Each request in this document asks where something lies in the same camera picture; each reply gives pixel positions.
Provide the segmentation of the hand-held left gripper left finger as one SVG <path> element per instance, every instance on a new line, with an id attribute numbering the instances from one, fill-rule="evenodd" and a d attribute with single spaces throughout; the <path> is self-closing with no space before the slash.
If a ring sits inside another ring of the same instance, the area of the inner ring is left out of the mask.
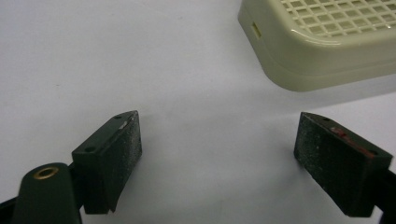
<path id="1" fill-rule="evenodd" d="M 72 152 L 75 171 L 83 179 L 83 206 L 87 214 L 116 210 L 141 156 L 137 110 L 113 116 Z"/>

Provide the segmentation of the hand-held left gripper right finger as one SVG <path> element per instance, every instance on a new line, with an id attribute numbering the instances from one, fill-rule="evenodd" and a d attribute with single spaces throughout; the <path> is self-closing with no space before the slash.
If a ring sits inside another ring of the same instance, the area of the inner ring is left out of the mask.
<path id="1" fill-rule="evenodd" d="M 393 216 L 393 156 L 336 121 L 303 112 L 294 157 L 349 217 Z"/>

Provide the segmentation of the beige plastic drain tray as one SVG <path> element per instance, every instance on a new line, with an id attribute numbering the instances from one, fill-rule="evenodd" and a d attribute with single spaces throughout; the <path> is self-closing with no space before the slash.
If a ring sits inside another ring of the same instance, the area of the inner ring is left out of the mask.
<path id="1" fill-rule="evenodd" d="M 242 0 L 238 20 L 284 89 L 396 74 L 396 0 Z"/>

